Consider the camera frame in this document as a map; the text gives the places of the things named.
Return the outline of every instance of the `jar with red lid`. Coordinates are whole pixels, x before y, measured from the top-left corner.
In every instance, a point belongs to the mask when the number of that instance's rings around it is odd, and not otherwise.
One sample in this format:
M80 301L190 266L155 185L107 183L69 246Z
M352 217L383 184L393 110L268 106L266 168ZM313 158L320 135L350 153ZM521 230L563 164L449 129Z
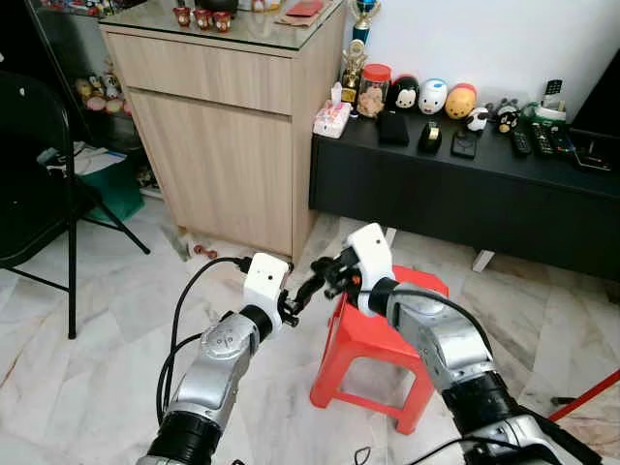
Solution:
M384 109L388 95L391 69L386 65L367 65L361 73L357 93L357 111L359 114L376 117Z

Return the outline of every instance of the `wooden cabinet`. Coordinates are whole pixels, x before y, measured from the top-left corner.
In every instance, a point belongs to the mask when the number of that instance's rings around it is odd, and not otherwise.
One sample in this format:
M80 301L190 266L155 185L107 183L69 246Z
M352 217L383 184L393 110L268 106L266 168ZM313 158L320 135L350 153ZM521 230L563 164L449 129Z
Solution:
M297 49L102 25L178 226L299 257L315 218L312 123L338 76L344 17L334 4Z

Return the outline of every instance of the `glass tabletop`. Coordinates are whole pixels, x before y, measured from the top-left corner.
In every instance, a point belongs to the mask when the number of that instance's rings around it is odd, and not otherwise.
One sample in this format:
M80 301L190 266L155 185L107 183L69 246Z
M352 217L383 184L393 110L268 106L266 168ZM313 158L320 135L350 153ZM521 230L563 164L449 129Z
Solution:
M220 41L239 42L255 46L299 50L343 1L324 0L327 4L326 8L320 14L320 17L311 26L307 27L288 26L275 22L279 15L282 15L298 0L284 2L284 5L277 12L252 13L238 11L235 19L232 21L231 29L225 33L217 32L214 29L202 31L194 20L192 20L188 27L179 26L172 12L172 8L176 6L175 0L147 0L145 3L129 10L116 15L106 16L101 20L101 23L205 37Z

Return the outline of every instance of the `cabinet drawer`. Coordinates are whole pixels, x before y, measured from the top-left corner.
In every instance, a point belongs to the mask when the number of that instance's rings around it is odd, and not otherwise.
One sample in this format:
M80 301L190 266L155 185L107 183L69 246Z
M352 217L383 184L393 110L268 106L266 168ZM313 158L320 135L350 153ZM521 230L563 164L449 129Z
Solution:
M130 96L179 226L291 254L287 116L138 90Z
M130 87L291 114L291 60L271 55L108 34Z

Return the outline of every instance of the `white wall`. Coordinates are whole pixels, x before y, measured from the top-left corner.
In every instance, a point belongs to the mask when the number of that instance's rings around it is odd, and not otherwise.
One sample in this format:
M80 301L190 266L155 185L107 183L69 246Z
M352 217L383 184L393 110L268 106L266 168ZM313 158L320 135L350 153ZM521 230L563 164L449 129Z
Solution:
M620 47L620 0L382 0L368 63L395 77L472 82L479 103L540 100L564 81L569 119ZM351 39L352 19L344 47Z

